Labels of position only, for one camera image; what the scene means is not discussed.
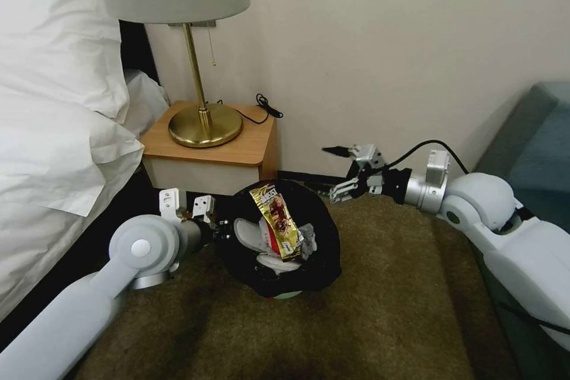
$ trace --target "snack wrapper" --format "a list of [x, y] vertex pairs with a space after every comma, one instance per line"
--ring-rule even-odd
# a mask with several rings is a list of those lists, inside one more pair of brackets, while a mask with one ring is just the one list
[[275, 185], [266, 184], [263, 187], [249, 191], [261, 214], [275, 234], [275, 241], [279, 255], [287, 261], [301, 255], [301, 241], [303, 236], [299, 233], [291, 214], [287, 209], [285, 200], [275, 189]]

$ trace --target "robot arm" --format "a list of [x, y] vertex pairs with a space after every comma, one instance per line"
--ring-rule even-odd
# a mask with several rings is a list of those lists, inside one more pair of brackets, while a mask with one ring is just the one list
[[373, 145], [325, 151], [354, 159], [353, 177], [333, 187], [332, 201], [382, 194], [443, 219], [473, 242], [499, 282], [570, 350], [570, 235], [530, 214], [506, 181], [469, 173], [448, 182], [444, 150], [431, 151], [422, 174], [391, 169]]
[[185, 252], [211, 239], [211, 196], [194, 201], [193, 220], [181, 213], [178, 189], [159, 197], [160, 217], [143, 215], [122, 224], [111, 238], [109, 262], [64, 289], [0, 354], [0, 378], [63, 378], [115, 318], [129, 285], [165, 282]]

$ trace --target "black trash bin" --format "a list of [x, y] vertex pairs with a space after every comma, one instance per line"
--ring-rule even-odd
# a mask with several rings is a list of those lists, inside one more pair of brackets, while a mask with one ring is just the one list
[[[318, 247], [300, 268], [279, 276], [272, 269], [258, 263], [258, 253], [241, 245], [233, 231], [236, 218], [257, 224], [261, 212], [249, 191], [270, 183], [282, 194], [298, 227], [307, 223], [313, 225]], [[295, 291], [320, 291], [333, 283], [341, 273], [340, 239], [326, 205], [316, 193], [294, 181], [268, 180], [246, 187], [224, 203], [217, 215], [218, 221], [227, 220], [226, 228], [222, 228], [214, 239], [218, 255], [234, 278], [263, 297]]]

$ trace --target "lamp pull chain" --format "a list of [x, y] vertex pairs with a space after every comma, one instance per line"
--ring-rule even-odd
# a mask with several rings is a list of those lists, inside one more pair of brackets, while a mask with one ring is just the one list
[[210, 33], [210, 22], [206, 21], [206, 27], [208, 27], [208, 38], [210, 39], [210, 52], [212, 54], [212, 66], [216, 66], [216, 60], [214, 59], [214, 45], [212, 44], [212, 34]]

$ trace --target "brown carpet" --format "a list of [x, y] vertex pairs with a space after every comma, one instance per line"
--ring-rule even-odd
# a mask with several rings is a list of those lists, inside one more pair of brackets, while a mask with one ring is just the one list
[[330, 207], [343, 274], [263, 299], [212, 247], [131, 292], [80, 363], [95, 379], [518, 379], [466, 238], [388, 198]]

